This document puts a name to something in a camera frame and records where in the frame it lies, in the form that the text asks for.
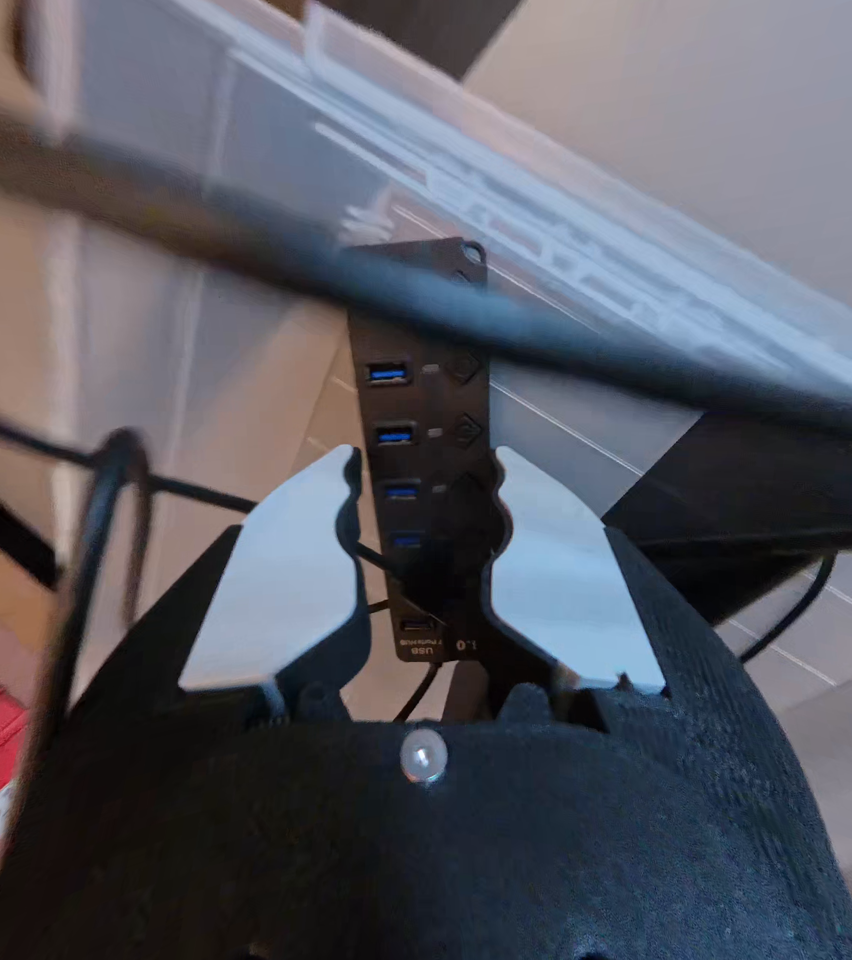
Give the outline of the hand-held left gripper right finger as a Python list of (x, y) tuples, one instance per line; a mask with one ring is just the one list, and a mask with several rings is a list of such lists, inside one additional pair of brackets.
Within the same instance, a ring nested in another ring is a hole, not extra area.
[(488, 568), (490, 619), (568, 689), (627, 680), (661, 693), (665, 678), (600, 518), (514, 449), (494, 456), (506, 536)]

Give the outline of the black USB hub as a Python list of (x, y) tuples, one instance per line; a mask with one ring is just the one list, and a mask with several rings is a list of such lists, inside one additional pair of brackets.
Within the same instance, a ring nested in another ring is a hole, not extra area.
[(475, 660), (481, 574), (504, 536), (488, 356), (357, 311), (347, 325), (396, 655)]

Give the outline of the clear plastic bin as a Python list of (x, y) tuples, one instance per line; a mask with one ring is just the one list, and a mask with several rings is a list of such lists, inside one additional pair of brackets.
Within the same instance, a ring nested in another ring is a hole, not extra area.
[(723, 373), (852, 396), (852, 310), (345, 18), (35, 2), (56, 122), (246, 190), (347, 246), (477, 239), (510, 294)]

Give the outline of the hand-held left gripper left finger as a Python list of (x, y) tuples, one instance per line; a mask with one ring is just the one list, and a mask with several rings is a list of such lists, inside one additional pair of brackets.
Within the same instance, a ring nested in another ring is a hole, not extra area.
[(371, 651), (358, 556), (360, 450), (333, 448), (277, 486), (242, 523), (178, 684), (260, 688), (294, 702), (340, 691)]

